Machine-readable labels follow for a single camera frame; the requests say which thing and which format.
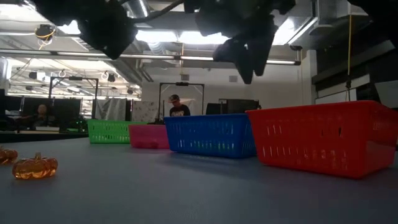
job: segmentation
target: person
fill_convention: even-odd
[[[169,103],[173,104],[170,109],[170,116],[190,116],[191,111],[186,105],[180,102],[180,97],[176,94],[169,97]]]
[[[21,121],[23,126],[27,126],[31,130],[35,130],[36,127],[53,126],[55,118],[48,114],[47,106],[41,104],[37,107],[37,114],[22,117]]]

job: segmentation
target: black t-shirt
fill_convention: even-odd
[[[181,105],[180,107],[173,107],[170,109],[170,116],[190,116],[191,112],[186,105]]]

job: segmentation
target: blue basket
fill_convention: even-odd
[[[172,151],[229,158],[256,155],[246,114],[172,117],[165,123]]]

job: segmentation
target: desk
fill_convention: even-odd
[[[78,133],[58,133],[55,131],[21,131],[19,134],[1,132],[0,131],[0,143],[7,142],[31,142],[31,141],[51,141],[60,139],[75,139],[75,138],[87,138],[88,134]]]
[[[54,178],[15,180],[0,167],[0,223],[396,223],[398,166],[350,180],[218,159],[90,145],[88,139],[6,144],[56,157]]]

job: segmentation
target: pink basket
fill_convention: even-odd
[[[168,149],[165,125],[129,125],[130,143],[138,149]]]

